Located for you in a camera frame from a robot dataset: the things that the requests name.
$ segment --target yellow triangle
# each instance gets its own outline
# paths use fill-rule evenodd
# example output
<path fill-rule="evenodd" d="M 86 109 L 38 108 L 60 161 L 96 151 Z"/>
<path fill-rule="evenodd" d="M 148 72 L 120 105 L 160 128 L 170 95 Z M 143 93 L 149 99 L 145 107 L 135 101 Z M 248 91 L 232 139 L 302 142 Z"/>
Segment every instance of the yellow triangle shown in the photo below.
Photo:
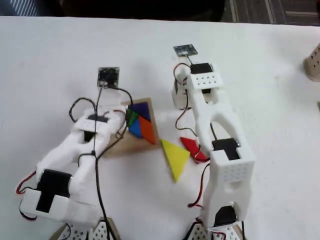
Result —
<path fill-rule="evenodd" d="M 166 159 L 170 164 L 174 181 L 177 182 L 182 171 L 184 170 L 190 152 L 164 139 L 161 139 L 161 143 Z"/>

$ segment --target blue triangle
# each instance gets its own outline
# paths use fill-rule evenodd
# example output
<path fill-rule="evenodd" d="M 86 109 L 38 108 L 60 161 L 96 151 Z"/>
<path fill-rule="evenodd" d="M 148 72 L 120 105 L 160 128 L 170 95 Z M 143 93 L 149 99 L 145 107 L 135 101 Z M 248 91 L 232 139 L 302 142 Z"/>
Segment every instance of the blue triangle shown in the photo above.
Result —
<path fill-rule="evenodd" d="M 139 118 L 129 127 L 129 132 L 138 138 L 142 138 Z"/>
<path fill-rule="evenodd" d="M 149 122 L 151 121 L 147 102 L 133 104 L 132 110 L 139 114 L 141 117 L 147 119 Z"/>

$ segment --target table surface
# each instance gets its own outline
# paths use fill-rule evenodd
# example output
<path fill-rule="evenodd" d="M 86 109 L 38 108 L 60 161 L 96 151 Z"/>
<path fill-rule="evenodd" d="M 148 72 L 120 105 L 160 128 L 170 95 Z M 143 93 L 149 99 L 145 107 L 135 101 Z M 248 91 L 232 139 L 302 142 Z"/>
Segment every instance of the table surface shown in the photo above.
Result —
<path fill-rule="evenodd" d="M 3 239 L 48 239 L 61 226 L 21 218 L 14 189 L 69 134 L 72 102 L 96 98 L 98 67 L 120 67 L 120 87 L 134 99 L 151 97 L 160 137 L 180 144 L 186 133 L 174 128 L 180 112 L 171 98 L 173 46 L 190 43 L 199 59 L 217 64 L 256 156 L 247 238 L 320 239 L 320 83 L 302 67 L 320 28 L 0 17 L 0 33 Z M 189 112 L 181 125 L 193 121 Z M 106 158 L 99 167 L 107 214 L 124 240 L 181 239 L 200 213 L 187 208 L 204 167 L 191 159 L 176 184 L 160 149 Z M 94 177 L 83 197 L 98 204 Z"/>

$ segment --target green triangle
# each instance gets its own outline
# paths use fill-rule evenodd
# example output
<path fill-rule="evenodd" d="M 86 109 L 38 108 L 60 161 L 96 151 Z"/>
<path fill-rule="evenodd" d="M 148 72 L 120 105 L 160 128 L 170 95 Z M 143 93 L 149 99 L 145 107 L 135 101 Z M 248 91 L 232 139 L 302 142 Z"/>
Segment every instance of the green triangle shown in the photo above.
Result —
<path fill-rule="evenodd" d="M 161 139 L 161 143 L 166 159 L 169 162 L 174 181 L 177 182 L 184 170 L 190 152 L 164 139 Z"/>
<path fill-rule="evenodd" d="M 127 109 L 126 110 L 126 114 L 128 116 L 131 115 L 130 119 L 129 119 L 129 122 L 128 122 L 128 126 L 131 127 L 132 124 L 134 124 L 134 122 L 138 119 L 139 115 L 138 113 L 136 113 L 135 111 L 131 111 L 131 109 Z"/>

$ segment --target white robotic arm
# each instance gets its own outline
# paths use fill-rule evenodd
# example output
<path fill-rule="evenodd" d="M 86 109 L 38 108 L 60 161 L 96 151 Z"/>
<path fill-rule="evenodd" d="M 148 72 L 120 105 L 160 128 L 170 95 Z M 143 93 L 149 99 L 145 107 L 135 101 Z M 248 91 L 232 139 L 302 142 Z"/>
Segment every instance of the white robotic arm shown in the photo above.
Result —
<path fill-rule="evenodd" d="M 122 105 L 99 107 L 95 134 L 96 116 L 93 109 L 87 110 L 67 138 L 37 164 L 37 188 L 25 191 L 21 211 L 78 226 L 95 226 L 100 219 L 98 209 L 81 202 L 79 197 L 89 177 L 95 175 L 93 149 L 96 156 L 103 152 L 111 135 L 123 126 L 125 112 Z M 63 172 L 66 165 L 74 162 L 79 168 L 73 175 Z"/>
<path fill-rule="evenodd" d="M 237 116 L 232 111 L 220 74 L 208 63 L 192 64 L 190 74 L 181 72 L 172 97 L 176 108 L 190 99 L 197 140 L 210 157 L 210 177 L 204 192 L 201 218 L 206 228 L 234 225 L 246 217 L 254 168 L 254 155 Z M 229 138 L 211 139 L 210 124 L 219 123 Z"/>

